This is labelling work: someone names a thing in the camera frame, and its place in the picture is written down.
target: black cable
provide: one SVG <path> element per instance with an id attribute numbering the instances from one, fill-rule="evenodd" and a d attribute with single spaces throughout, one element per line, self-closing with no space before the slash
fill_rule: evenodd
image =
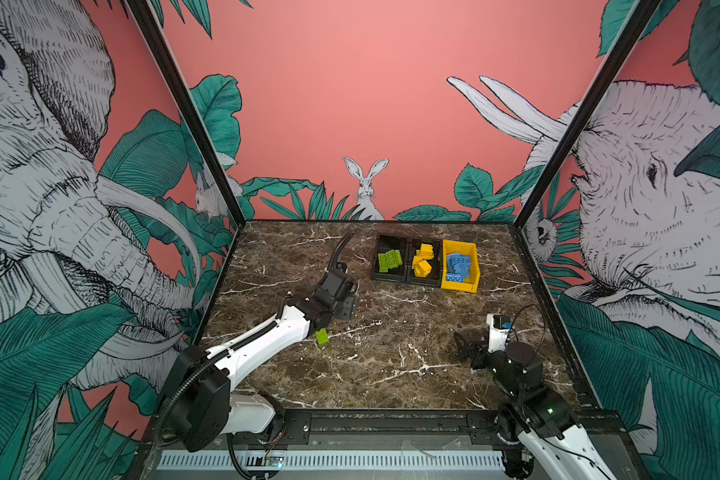
<path id="1" fill-rule="evenodd" d="M 331 271 L 336 268 L 336 262 L 338 261 L 338 255 L 344 250 L 344 247 L 349 243 L 349 241 L 352 239 L 352 236 L 354 235 L 353 232 L 349 232 L 345 236 L 342 237 L 341 241 L 338 242 L 338 245 L 336 245 L 336 248 L 333 251 L 333 254 L 331 255 L 331 259 L 328 261 L 328 271 Z"/>
<path id="2" fill-rule="evenodd" d="M 235 440 L 235 434 L 234 433 L 227 433 L 226 434 L 226 449 L 230 453 L 230 459 L 232 460 L 232 466 L 235 467 L 235 472 L 237 472 L 237 475 L 240 475 L 245 480 L 256 480 L 257 475 L 251 475 L 248 472 L 246 472 L 245 469 L 243 469 L 242 466 L 240 466 L 240 462 L 237 461 L 237 456 L 235 456 L 235 447 L 232 444 Z M 259 478 L 272 478 L 275 475 L 280 473 L 279 470 L 272 470 L 271 472 L 262 472 L 261 477 Z"/>
<path id="3" fill-rule="evenodd" d="M 246 338 L 240 340 L 239 342 L 235 343 L 234 345 L 230 345 L 224 350 L 220 351 L 219 353 L 215 354 L 213 357 L 211 357 L 209 360 L 204 362 L 200 367 L 198 367 L 197 370 L 194 371 L 192 375 L 187 377 L 186 380 L 181 384 L 181 386 L 176 390 L 176 393 L 173 394 L 173 396 L 170 398 L 166 406 L 163 408 L 163 410 L 160 412 L 160 414 L 157 417 L 157 421 L 155 422 L 155 430 L 153 435 L 153 440 L 156 446 L 159 447 L 167 447 L 171 446 L 174 443 L 176 443 L 179 440 L 179 437 L 174 438 L 173 440 L 170 440 L 168 442 L 163 443 L 161 435 L 163 433 L 163 427 L 165 425 L 166 420 L 168 419 L 168 416 L 173 411 L 173 407 L 176 406 L 176 404 L 179 402 L 179 398 L 181 398 L 184 393 L 190 388 L 190 386 L 194 383 L 195 380 L 197 380 L 198 377 L 200 377 L 205 370 L 208 370 L 213 365 L 216 364 L 219 360 L 224 358 L 225 356 L 228 356 L 230 354 L 230 351 L 239 350 L 243 348 L 244 346 L 248 345 L 250 342 L 253 342 L 254 340 L 257 340 L 267 334 L 270 330 L 275 328 L 277 326 L 276 321 L 271 321 L 267 323 L 263 328 L 261 328 L 259 331 L 252 333 L 251 335 L 248 335 Z"/>
<path id="4" fill-rule="evenodd" d="M 595 468 L 597 468 L 598 470 L 600 470 L 600 473 L 602 473 L 605 478 L 607 478 L 608 480 L 613 480 L 611 477 L 608 476 L 608 474 L 606 474 L 605 472 L 603 472 L 603 469 L 602 469 L 602 468 L 600 468 L 595 462 L 592 461 L 592 458 L 589 458 L 589 457 L 587 457 L 586 455 L 581 455 L 580 453 L 569 452 L 569 451 L 566 450 L 565 448 L 556 446 L 555 444 L 553 444 L 552 442 L 550 442 L 550 441 L 547 440 L 546 438 L 542 438 L 542 440 L 544 440 L 546 443 L 550 444 L 551 446 L 557 448 L 558 450 L 562 450 L 563 452 L 566 452 L 566 453 L 568 453 L 568 454 L 570 454 L 570 455 L 576 455 L 577 457 L 582 457 L 584 460 L 587 460 L 589 463 L 591 463 L 592 466 L 594 466 Z"/>
<path id="5" fill-rule="evenodd" d="M 520 311 L 517 312 L 517 313 L 515 314 L 515 316 L 512 318 L 512 323 L 510 323 L 510 325 L 509 325 L 509 331 L 507 332 L 507 338 L 509 338 L 509 335 L 512 333 L 512 329 L 514 328 L 514 322 L 518 319 L 518 317 L 520 316 L 520 314 L 521 314 L 522 312 L 524 312 L 525 309 L 531 308 L 532 306 L 535 306 L 536 308 L 539 309 L 539 312 L 541 312 L 541 308 L 540 308 L 536 303 L 530 303 L 530 304 L 524 306 L 523 308 L 521 308 Z M 514 337 L 515 337 L 515 339 L 517 339 L 517 338 L 518 338 L 518 334 L 515 333 L 515 334 L 514 334 Z"/>

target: elephant tusk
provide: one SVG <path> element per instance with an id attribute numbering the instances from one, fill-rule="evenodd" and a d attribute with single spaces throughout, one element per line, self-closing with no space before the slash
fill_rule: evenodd
<path id="1" fill-rule="evenodd" d="M 144 342 L 117 332 L 99 348 L 99 351 L 121 360 L 148 359 L 173 348 L 182 335 L 183 332 L 179 332 L 162 342 Z"/>
<path id="2" fill-rule="evenodd" d="M 30 255 L 20 264 L 29 280 L 58 313 L 72 313 L 88 307 L 75 293 L 55 254 Z"/>
<path id="3" fill-rule="evenodd" d="M 122 206 L 129 208 L 139 214 L 147 215 L 155 220 L 158 220 L 163 225 L 172 229 L 176 235 L 181 238 L 182 242 L 190 249 L 192 260 L 195 262 L 195 285 L 200 279 L 200 271 L 202 266 L 200 264 L 200 253 L 197 250 L 197 245 L 192 238 L 190 232 L 186 229 L 179 219 L 171 214 L 168 210 L 159 206 L 154 200 L 138 194 L 133 190 L 118 184 L 115 181 L 110 180 L 106 177 L 99 176 L 96 180 L 96 198 L 101 200 L 101 203 L 106 206 Z"/>

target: wall mural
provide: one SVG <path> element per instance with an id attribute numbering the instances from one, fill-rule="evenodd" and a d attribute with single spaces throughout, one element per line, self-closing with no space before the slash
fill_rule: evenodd
<path id="1" fill-rule="evenodd" d="M 127 402 L 154 413 L 234 238 L 226 206 L 169 193 L 188 168 L 207 171 L 183 122 L 146 112 L 96 171 L 115 73 L 77 1 L 0 0 L 0 480 L 125 473 L 140 436 L 118 425 L 119 387 L 91 398 L 127 385 Z M 217 148 L 232 151 L 227 127 Z M 153 242 L 176 247 L 175 278 Z"/>
<path id="2" fill-rule="evenodd" d="M 677 3 L 664 1 L 643 36 Z M 630 6 L 606 6 L 603 45 Z M 700 3 L 674 65 L 698 85 L 612 85 L 525 234 L 598 397 L 653 478 L 720 480 L 720 2 Z M 482 80 L 525 124 L 550 125 Z M 493 126 L 534 141 L 461 87 Z M 546 161 L 542 148 L 526 168 Z"/>

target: elephant trunk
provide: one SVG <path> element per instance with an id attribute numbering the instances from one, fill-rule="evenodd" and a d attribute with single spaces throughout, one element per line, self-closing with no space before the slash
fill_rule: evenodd
<path id="1" fill-rule="evenodd" d="M 96 197 L 96 170 L 78 155 L 41 150 L 3 177 L 0 248 L 18 258 L 63 255 L 147 302 L 170 309 L 191 306 L 192 289 L 159 272 L 117 228 Z"/>

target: brown marble surface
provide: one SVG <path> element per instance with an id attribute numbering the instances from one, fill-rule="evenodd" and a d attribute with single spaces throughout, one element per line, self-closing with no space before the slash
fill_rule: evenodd
<path id="1" fill-rule="evenodd" d="M 239 392 L 266 391 L 286 407 L 497 408 L 505 402 L 486 371 L 455 359 L 453 331 L 483 326 L 489 312 L 514 316 L 537 302 L 506 226 L 248 223 L 200 345 L 230 340 L 273 314 L 287 291 L 318 282 L 348 230 L 355 237 L 340 260 L 360 283 L 354 318 L 332 322 L 325 345 L 311 336 L 280 352 L 243 380 Z M 476 243 L 478 292 L 371 280 L 380 233 Z M 537 345 L 543 325 L 531 307 L 514 329 Z M 548 331 L 540 354 L 545 379 L 578 407 Z"/>

